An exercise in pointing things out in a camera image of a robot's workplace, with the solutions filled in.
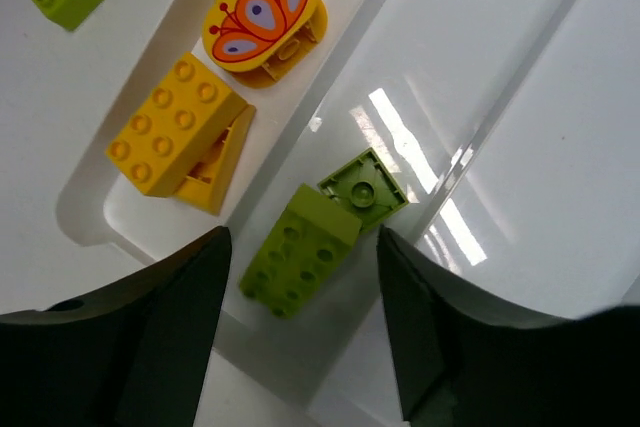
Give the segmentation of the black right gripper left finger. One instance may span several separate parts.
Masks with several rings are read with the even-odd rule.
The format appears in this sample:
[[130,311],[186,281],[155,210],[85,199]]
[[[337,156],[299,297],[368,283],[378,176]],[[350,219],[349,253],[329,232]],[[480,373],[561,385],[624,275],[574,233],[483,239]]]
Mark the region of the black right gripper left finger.
[[109,285],[3,315],[2,424],[192,425],[231,257],[219,226]]

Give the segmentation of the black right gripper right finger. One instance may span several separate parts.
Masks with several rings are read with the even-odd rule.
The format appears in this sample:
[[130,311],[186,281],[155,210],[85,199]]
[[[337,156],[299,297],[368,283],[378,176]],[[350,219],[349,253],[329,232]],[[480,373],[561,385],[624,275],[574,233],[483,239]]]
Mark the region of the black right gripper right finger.
[[412,426],[635,426],[639,309],[562,319],[504,300],[394,230],[377,265],[403,419]]

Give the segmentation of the yellow sloped printed lego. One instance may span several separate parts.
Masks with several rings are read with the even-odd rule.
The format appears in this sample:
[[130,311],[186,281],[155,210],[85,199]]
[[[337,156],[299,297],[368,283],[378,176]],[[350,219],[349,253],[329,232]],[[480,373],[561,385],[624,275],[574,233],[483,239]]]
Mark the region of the yellow sloped printed lego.
[[190,170],[174,197],[199,210],[218,215],[256,113],[247,105]]

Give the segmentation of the green 2x4 lego brick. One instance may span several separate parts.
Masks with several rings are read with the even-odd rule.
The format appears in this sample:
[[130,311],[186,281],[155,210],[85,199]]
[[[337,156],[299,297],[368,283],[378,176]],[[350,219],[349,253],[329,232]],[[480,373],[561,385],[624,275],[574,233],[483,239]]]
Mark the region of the green 2x4 lego brick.
[[239,288],[277,318],[296,315],[354,247],[360,218],[307,184],[298,187]]

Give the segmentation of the green 2x2 lego upturned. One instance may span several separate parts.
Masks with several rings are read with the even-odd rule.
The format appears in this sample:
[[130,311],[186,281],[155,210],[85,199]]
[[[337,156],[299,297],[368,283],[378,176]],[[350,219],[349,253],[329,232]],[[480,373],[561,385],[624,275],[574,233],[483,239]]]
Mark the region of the green 2x2 lego upturned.
[[368,148],[317,184],[319,191],[362,222],[365,234],[409,201],[373,148]]

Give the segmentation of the yellow 2x4 lego brick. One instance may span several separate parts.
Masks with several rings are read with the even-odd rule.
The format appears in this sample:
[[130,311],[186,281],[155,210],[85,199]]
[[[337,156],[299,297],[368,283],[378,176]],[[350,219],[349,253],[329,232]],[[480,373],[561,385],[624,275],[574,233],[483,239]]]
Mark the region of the yellow 2x4 lego brick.
[[169,197],[247,106],[187,52],[111,140],[106,155],[142,194]]

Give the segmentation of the yellow round butterfly lego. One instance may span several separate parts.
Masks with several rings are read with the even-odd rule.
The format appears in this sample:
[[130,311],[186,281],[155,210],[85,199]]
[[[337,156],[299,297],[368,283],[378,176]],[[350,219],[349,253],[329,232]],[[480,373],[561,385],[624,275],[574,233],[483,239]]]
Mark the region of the yellow round butterfly lego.
[[322,41],[327,25],[322,0],[215,0],[201,39],[218,67],[258,89],[290,72]]

